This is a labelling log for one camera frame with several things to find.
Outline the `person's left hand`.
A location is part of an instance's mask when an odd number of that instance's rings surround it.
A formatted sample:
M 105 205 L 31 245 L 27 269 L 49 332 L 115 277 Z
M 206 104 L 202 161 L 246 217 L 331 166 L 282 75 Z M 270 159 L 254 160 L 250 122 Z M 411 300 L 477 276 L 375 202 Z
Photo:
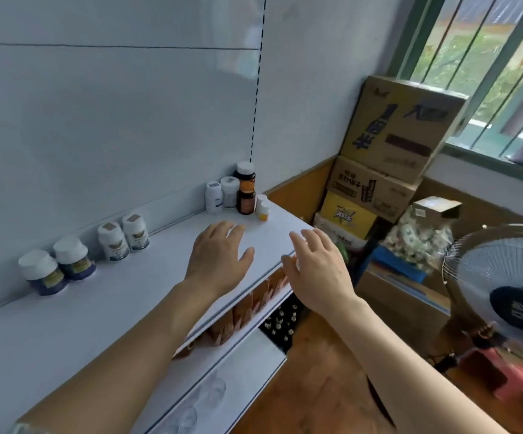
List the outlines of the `person's left hand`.
M 192 252 L 183 283 L 210 301 L 217 300 L 235 289 L 243 280 L 237 271 L 237 261 L 244 225 L 235 225 L 232 233 L 234 243 L 216 244 L 214 226 L 207 226 L 207 245 L 202 252 Z

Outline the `person's right hand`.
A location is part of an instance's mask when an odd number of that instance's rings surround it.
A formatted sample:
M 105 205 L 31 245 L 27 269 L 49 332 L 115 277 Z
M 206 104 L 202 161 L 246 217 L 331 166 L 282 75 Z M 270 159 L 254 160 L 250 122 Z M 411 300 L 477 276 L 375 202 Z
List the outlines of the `person's right hand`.
M 326 319 L 332 319 L 343 310 L 359 304 L 348 272 L 330 272 L 330 247 L 333 241 L 323 231 L 314 228 L 322 238 L 324 256 L 321 259 L 305 259 L 301 255 L 301 232 L 290 232 L 295 255 L 300 259 L 301 285 L 293 289 L 295 295 L 311 310 Z

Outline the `person's left forearm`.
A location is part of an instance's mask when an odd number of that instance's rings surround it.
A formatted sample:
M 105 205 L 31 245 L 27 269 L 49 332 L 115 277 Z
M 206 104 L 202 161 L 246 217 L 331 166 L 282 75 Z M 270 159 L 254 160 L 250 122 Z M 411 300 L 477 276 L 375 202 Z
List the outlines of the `person's left forearm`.
M 197 278 L 178 283 L 8 434 L 129 434 L 191 329 L 230 290 Z

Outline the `person's right forearm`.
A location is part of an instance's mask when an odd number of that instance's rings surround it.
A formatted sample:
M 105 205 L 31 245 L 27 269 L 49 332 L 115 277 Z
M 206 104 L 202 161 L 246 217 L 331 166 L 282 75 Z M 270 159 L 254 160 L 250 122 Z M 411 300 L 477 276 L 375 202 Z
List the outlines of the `person's right forearm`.
M 399 434 L 509 434 L 353 292 L 333 301 L 318 300 L 310 308 L 352 351 Z

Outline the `white cardboard box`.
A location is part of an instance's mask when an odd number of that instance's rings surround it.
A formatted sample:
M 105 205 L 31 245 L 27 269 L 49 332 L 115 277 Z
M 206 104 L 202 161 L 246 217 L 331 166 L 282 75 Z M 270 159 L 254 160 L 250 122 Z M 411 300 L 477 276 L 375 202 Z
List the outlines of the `white cardboard box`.
M 341 226 L 324 219 L 319 213 L 314 216 L 313 226 L 328 235 L 335 245 L 344 245 L 345 250 L 349 253 L 357 253 L 367 244 L 367 240 L 358 238 Z

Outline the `small white pill bottle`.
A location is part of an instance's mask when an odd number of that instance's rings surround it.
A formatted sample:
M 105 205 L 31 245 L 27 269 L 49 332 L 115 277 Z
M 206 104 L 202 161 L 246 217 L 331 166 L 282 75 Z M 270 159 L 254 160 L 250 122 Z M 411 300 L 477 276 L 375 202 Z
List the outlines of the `small white pill bottle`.
M 220 182 L 207 182 L 205 187 L 205 210 L 207 213 L 217 215 L 223 211 L 223 191 Z

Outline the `brown bottle with orange cap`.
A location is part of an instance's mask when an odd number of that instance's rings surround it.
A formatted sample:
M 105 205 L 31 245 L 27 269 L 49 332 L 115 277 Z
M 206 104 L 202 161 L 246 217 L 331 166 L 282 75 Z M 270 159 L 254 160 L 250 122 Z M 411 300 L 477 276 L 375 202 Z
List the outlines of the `brown bottle with orange cap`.
M 251 215 L 256 208 L 254 180 L 241 180 L 236 194 L 236 209 L 242 215 Z

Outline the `white round plastic bottle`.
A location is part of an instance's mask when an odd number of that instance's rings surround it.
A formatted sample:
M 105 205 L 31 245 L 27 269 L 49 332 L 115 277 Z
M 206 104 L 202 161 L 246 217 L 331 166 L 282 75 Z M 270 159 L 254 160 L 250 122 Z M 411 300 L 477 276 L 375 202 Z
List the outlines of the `white round plastic bottle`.
M 237 205 L 237 194 L 240 180 L 234 176 L 225 176 L 220 180 L 222 188 L 222 204 L 224 209 L 234 209 Z

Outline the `yellow cardboard box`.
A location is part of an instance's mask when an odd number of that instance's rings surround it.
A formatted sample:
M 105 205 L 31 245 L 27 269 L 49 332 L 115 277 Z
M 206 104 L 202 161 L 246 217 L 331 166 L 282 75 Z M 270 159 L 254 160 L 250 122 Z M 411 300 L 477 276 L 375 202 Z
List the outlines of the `yellow cardboard box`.
M 331 191 L 326 192 L 319 214 L 321 218 L 362 240 L 368 239 L 377 220 L 372 212 Z

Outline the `group of small dark vials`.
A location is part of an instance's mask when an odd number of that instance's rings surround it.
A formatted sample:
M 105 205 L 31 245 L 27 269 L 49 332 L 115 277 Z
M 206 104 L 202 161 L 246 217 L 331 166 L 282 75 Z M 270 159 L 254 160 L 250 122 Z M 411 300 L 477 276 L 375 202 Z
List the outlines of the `group of small dark vials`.
M 293 336 L 302 321 L 306 307 L 291 293 L 258 329 L 284 354 L 293 346 Z

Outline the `blue flat box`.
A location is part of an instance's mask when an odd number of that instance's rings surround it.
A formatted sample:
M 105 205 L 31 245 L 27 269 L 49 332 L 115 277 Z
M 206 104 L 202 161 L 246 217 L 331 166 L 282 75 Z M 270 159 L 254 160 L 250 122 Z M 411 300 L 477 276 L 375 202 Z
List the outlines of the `blue flat box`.
M 401 275 L 413 282 L 422 284 L 427 274 L 422 269 L 418 269 L 412 263 L 405 261 L 389 251 L 386 247 L 377 246 L 369 256 L 369 262 L 380 264 L 394 274 Z

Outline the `white bottle with gold label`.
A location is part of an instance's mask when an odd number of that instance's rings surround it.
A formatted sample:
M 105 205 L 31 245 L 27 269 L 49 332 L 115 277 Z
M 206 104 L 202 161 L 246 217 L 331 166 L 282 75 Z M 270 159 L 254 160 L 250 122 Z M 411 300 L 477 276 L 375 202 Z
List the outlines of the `white bottle with gold label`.
M 139 252 L 150 245 L 149 233 L 144 218 L 138 213 L 122 217 L 122 230 L 132 252 Z
M 98 227 L 98 240 L 109 262 L 119 262 L 130 254 L 127 239 L 118 223 L 108 221 Z

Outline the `brown bottle with white cap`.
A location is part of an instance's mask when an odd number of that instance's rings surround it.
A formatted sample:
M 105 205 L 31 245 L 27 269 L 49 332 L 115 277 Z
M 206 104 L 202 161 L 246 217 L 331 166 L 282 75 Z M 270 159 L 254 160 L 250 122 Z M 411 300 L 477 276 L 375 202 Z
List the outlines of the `brown bottle with white cap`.
M 236 168 L 232 174 L 234 178 L 245 182 L 255 182 L 255 165 L 251 161 L 240 161 L 236 163 Z

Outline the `brown printed cardboard box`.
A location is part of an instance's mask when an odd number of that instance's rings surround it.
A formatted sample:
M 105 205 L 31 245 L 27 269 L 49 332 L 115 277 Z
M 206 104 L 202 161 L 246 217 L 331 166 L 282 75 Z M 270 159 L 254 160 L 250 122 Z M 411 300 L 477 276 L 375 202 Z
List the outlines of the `brown printed cardboard box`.
M 337 156 L 327 190 L 380 218 L 396 223 L 409 207 L 422 182 L 409 184 L 358 162 Z

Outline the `plain brown cardboard box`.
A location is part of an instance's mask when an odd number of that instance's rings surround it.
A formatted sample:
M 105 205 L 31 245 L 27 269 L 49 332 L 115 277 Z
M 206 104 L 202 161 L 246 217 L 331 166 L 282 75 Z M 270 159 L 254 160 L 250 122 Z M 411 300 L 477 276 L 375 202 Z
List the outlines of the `plain brown cardboard box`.
M 376 263 L 367 265 L 355 291 L 420 355 L 427 354 L 451 317 L 448 298 Z

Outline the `clear bag of white packets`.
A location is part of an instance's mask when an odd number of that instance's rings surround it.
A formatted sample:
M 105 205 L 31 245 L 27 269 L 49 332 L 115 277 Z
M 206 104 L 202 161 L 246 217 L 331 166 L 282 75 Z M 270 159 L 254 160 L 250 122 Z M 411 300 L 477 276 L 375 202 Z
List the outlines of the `clear bag of white packets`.
M 381 245 L 394 256 L 429 275 L 440 269 L 453 243 L 453 219 L 432 220 L 429 209 L 410 205 Z

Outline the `small open cardboard box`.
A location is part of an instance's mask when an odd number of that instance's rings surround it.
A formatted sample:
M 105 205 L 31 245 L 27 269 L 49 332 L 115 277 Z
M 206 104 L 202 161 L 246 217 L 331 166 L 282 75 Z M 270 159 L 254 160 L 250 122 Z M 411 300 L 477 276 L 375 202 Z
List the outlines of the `small open cardboard box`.
M 438 196 L 423 198 L 412 205 L 414 217 L 433 223 L 458 219 L 461 208 L 461 202 Z

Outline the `blue bottle with white cap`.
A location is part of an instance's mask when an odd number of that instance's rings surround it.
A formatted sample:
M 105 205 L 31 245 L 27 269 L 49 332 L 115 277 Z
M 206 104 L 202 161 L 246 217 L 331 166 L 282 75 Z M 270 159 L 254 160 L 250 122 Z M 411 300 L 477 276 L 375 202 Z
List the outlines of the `blue bottle with white cap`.
M 54 296 L 68 285 L 58 262 L 45 250 L 34 249 L 20 256 L 18 267 L 23 278 L 41 297 Z
M 64 275 L 73 282 L 92 276 L 97 265 L 89 257 L 89 250 L 75 235 L 67 235 L 53 245 L 55 259 Z

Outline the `white shelf unit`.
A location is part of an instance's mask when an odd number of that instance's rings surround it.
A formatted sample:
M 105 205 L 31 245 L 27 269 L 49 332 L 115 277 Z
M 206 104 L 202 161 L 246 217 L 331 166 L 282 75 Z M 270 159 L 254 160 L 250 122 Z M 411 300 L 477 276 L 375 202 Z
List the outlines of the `white shelf unit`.
M 116 263 L 98 263 L 88 279 L 48 298 L 33 294 L 0 307 L 0 434 L 70 379 L 150 312 L 185 275 L 196 236 L 220 220 L 244 225 L 239 247 L 255 248 L 242 282 L 217 300 L 189 332 L 155 388 L 131 434 L 162 434 L 174 416 L 195 406 L 194 434 L 227 434 L 280 370 L 286 355 L 258 328 L 290 294 L 282 288 L 249 323 L 222 345 L 207 329 L 293 255 L 291 231 L 312 228 L 274 203 L 270 216 L 205 211 L 158 230 L 150 246 Z

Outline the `grey electric fan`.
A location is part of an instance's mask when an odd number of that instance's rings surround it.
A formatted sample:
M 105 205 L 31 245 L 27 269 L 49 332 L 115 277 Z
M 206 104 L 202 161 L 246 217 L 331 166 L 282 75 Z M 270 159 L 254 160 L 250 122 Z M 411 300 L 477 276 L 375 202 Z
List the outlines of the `grey electric fan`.
M 454 242 L 441 276 L 454 303 L 467 306 L 484 323 L 466 332 L 469 348 L 447 354 L 435 369 L 445 373 L 481 355 L 502 377 L 493 389 L 500 401 L 523 393 L 523 364 L 502 353 L 510 343 L 523 348 L 523 224 L 483 226 Z

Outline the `large brown cardboard box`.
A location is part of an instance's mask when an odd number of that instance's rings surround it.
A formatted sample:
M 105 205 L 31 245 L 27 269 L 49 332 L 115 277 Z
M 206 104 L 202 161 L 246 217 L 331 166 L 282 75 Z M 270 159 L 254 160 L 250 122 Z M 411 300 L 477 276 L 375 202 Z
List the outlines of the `large brown cardboard box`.
M 434 86 L 368 76 L 340 154 L 414 184 L 460 125 L 468 100 Z

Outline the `green framed window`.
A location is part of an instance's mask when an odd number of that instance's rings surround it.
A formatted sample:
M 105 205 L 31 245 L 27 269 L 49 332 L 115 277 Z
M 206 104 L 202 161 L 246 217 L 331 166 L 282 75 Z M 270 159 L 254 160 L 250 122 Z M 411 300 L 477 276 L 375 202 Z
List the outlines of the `green framed window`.
M 523 181 L 523 0 L 416 0 L 387 74 L 467 95 L 442 153 Z

